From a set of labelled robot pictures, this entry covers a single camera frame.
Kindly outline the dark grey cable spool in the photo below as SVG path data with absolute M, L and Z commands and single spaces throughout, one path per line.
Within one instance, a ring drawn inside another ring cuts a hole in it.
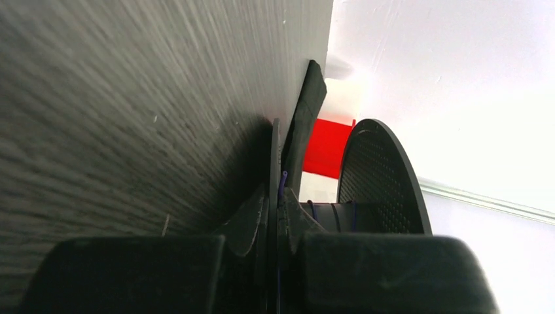
M 288 239 L 283 191 L 288 173 L 273 169 L 268 237 Z M 431 224 L 414 169 L 383 122 L 365 119 L 352 129 L 342 158 L 336 201 L 300 202 L 326 232 L 430 235 Z

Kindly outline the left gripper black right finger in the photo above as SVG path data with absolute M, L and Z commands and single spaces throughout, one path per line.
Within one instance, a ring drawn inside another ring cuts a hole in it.
M 283 208 L 291 254 L 296 253 L 305 232 L 325 232 L 324 227 L 302 208 L 296 194 L 289 187 L 283 191 Z

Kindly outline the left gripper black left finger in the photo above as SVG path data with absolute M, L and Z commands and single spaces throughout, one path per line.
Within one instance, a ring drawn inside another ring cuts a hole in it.
M 261 184 L 214 234 L 225 236 L 229 249 L 235 255 L 246 256 L 255 245 L 259 225 L 266 220 L 266 211 L 266 186 Z

